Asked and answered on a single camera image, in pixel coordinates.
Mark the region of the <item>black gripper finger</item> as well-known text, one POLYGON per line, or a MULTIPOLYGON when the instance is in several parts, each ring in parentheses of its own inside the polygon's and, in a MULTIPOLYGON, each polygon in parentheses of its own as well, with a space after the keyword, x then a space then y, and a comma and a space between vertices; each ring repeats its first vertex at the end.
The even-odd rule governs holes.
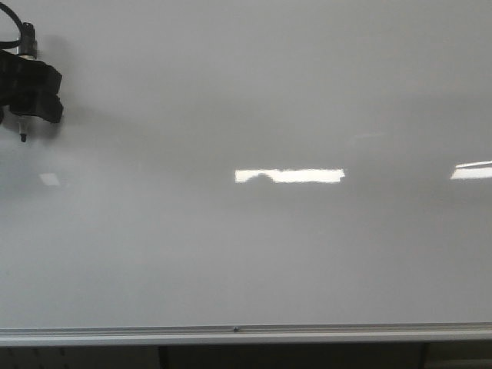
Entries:
POLYGON ((62 75, 51 65, 1 50, 1 100, 9 101, 30 91, 57 95, 62 75))
POLYGON ((58 124, 63 113, 60 98, 45 91, 2 96, 1 106, 6 106, 13 115, 37 117, 52 124, 58 124))

